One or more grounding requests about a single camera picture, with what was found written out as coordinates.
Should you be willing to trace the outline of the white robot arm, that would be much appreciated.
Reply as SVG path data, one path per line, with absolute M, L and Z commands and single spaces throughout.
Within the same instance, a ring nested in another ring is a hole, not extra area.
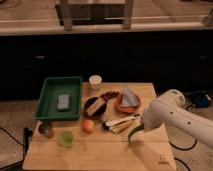
M 171 124 L 213 149 L 213 121 L 184 109 L 185 102 L 184 95 L 176 89 L 155 98 L 143 111 L 145 131 Z

